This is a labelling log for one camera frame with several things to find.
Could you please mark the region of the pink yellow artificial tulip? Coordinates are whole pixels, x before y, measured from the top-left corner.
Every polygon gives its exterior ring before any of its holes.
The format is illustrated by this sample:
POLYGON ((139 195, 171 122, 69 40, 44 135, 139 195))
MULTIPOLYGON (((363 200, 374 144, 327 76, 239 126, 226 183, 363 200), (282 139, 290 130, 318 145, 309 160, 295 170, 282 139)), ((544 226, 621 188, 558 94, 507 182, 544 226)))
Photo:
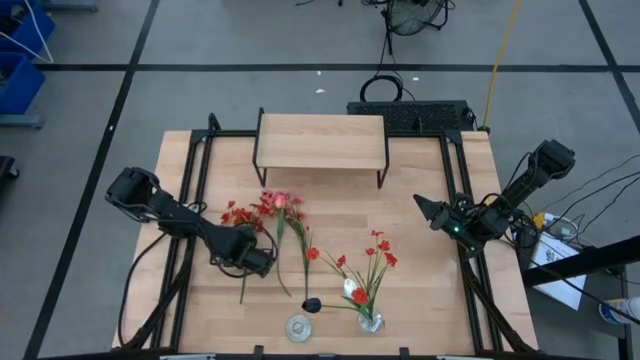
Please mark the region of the pink yellow artificial tulip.
MULTIPOLYGON (((287 205, 287 196, 284 193, 277 193, 274 200, 274 207, 277 213, 276 245, 277 245, 279 258, 282 255, 281 243, 284 235, 286 205, 287 205)), ((281 277, 279 258, 276 260, 276 275, 282 290, 288 297, 290 297, 291 293, 285 286, 281 277)))

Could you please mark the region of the black metal beam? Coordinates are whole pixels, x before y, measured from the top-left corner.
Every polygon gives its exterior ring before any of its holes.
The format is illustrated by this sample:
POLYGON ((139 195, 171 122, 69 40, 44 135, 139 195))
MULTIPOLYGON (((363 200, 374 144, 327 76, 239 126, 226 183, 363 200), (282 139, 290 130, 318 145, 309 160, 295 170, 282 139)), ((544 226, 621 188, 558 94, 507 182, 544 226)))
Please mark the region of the black metal beam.
POLYGON ((554 281, 552 269, 560 270, 559 280, 568 277, 590 274, 604 269, 621 268, 623 265, 640 262, 640 235, 626 240, 579 253, 576 256, 552 263, 548 267, 523 272, 525 286, 532 287, 554 281))

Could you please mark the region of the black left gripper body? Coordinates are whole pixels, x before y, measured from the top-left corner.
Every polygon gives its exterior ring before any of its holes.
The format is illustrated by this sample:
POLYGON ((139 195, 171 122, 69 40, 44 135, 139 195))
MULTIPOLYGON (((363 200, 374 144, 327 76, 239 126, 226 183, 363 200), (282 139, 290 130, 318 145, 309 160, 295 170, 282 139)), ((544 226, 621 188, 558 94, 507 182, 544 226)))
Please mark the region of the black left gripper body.
POLYGON ((266 277, 276 262, 276 242, 269 232, 268 248, 257 247, 257 231, 253 225, 224 228, 217 238, 215 265, 225 275, 245 278, 250 275, 266 277))

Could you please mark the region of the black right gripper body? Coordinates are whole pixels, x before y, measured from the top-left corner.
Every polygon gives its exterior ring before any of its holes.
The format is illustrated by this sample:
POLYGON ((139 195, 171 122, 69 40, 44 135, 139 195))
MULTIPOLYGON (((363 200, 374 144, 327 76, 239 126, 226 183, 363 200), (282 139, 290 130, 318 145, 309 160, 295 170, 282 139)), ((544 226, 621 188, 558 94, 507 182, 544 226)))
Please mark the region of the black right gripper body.
POLYGON ((437 202, 432 215, 432 229, 445 232, 466 250, 483 250, 486 241, 472 230, 474 208, 469 197, 457 197, 453 204, 437 202))

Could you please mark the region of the pink artificial flower spray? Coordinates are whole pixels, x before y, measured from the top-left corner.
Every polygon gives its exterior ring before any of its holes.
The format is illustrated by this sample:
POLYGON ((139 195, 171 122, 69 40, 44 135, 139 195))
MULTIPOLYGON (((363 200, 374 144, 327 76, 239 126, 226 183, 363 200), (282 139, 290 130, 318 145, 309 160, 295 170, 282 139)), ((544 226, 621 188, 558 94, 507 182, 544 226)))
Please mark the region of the pink artificial flower spray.
POLYGON ((305 223, 307 215, 301 209, 303 204, 303 199, 301 197, 293 196, 287 192, 265 190, 261 193, 258 203, 262 205, 262 209, 260 211, 261 216, 274 217, 276 219, 277 227, 277 213, 274 207, 274 200, 277 193, 284 193, 287 196, 285 226, 288 226, 294 232, 298 240, 304 273, 304 297, 308 299, 311 261, 318 257, 319 252, 318 249, 313 246, 312 231, 305 223))

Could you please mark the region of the black floor fan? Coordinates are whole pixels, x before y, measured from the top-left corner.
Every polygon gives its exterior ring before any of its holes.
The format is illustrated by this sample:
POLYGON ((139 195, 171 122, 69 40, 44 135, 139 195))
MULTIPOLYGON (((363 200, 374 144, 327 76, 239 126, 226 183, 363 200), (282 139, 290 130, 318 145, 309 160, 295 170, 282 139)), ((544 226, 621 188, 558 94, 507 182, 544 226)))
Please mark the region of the black floor fan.
POLYGON ((394 54, 394 35, 410 37, 427 28, 440 31, 454 7, 452 0, 388 0, 381 11, 388 54, 394 54))

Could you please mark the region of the person's shoe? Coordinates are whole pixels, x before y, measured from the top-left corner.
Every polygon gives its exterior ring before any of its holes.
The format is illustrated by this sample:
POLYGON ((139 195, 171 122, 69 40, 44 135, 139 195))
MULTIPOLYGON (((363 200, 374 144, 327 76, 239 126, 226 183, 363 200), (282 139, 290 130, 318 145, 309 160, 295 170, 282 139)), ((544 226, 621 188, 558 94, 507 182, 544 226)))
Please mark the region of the person's shoe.
POLYGON ((610 324, 640 323, 640 296, 606 300, 599 305, 599 313, 610 324))

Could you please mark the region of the textured clear glass vase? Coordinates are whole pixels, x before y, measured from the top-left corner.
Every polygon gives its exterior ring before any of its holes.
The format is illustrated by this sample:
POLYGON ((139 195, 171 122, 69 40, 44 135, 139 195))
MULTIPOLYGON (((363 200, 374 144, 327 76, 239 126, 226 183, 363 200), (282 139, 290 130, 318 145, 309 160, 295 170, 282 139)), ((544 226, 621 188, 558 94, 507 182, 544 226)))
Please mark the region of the textured clear glass vase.
POLYGON ((285 333, 290 341, 303 343, 311 337, 311 320, 304 314, 292 315, 286 322, 285 333))
POLYGON ((363 315, 361 313, 357 316, 357 321, 360 328, 370 334, 379 332, 384 327, 384 317, 382 313, 374 308, 369 315, 363 315))

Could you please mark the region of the red artificial flower spray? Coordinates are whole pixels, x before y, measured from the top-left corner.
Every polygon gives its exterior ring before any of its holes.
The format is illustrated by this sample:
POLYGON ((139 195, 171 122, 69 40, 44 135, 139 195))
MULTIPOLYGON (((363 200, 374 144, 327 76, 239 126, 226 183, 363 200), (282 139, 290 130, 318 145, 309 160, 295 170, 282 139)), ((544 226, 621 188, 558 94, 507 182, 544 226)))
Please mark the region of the red artificial flower spray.
MULTIPOLYGON (((362 287, 367 291, 369 297, 368 304, 366 306, 359 306, 359 313, 363 315, 369 315, 375 308, 375 301, 388 269, 394 268, 398 263, 397 257, 391 252, 391 242, 389 240, 382 239, 382 235, 382 231, 371 231, 371 236, 374 238, 375 244, 364 250, 368 259, 365 273, 353 269, 348 264, 348 259, 345 255, 334 258, 328 251, 326 251, 325 254, 322 254, 316 247, 319 255, 315 260, 321 260, 337 276, 341 277, 343 280, 350 278, 358 284, 358 287, 362 287)), ((352 300, 347 299, 343 295, 342 298, 348 303, 348 305, 356 305, 352 300)))
POLYGON ((273 260, 273 252, 276 248, 274 243, 270 248, 257 248, 258 234, 265 235, 270 241, 273 240, 271 234, 264 228, 263 220, 261 219, 260 211, 262 209, 261 204, 251 204, 251 211, 246 208, 236 208, 233 200, 228 202, 227 212, 221 215, 223 225, 229 225, 233 229, 240 231, 242 234, 249 237, 250 250, 259 255, 266 255, 267 262, 265 264, 259 264, 255 268, 246 264, 236 264, 226 260, 218 259, 217 267, 219 270, 228 277, 241 279, 241 292, 239 303, 244 301, 246 279, 251 275, 259 275, 264 277, 270 271, 273 260))

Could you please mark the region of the black artificial tulip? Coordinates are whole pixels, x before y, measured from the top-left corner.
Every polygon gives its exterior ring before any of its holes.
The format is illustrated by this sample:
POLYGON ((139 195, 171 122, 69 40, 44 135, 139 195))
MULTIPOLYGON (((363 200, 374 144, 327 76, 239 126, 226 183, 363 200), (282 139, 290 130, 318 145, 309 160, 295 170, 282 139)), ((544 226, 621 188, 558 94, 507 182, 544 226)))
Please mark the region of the black artificial tulip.
POLYGON ((333 305, 323 303, 320 298, 308 298, 303 301, 301 308, 311 314, 319 313, 324 308, 330 309, 348 309, 353 310, 357 313, 360 312, 360 307, 357 305, 333 305))

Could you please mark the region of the blue plastic bin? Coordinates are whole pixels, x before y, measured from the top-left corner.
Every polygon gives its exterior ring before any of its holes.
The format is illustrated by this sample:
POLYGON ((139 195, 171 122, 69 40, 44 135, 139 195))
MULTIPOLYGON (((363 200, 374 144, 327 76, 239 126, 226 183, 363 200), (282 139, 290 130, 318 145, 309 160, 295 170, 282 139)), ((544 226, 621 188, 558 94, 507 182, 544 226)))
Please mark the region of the blue plastic bin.
POLYGON ((0 0, 0 52, 33 59, 54 29, 54 21, 37 0, 0 0))
POLYGON ((44 82, 24 54, 0 52, 0 114, 24 114, 44 82))

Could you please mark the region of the wooden shelf with black frame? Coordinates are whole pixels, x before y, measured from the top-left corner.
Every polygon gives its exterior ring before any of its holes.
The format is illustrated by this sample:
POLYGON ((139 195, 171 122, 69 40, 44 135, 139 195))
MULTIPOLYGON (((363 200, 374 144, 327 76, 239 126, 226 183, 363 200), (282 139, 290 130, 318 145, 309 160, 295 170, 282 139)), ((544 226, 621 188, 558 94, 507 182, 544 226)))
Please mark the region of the wooden shelf with black frame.
POLYGON ((252 165, 265 186, 270 169, 368 170, 384 184, 389 136, 381 115, 283 114, 259 109, 252 165))

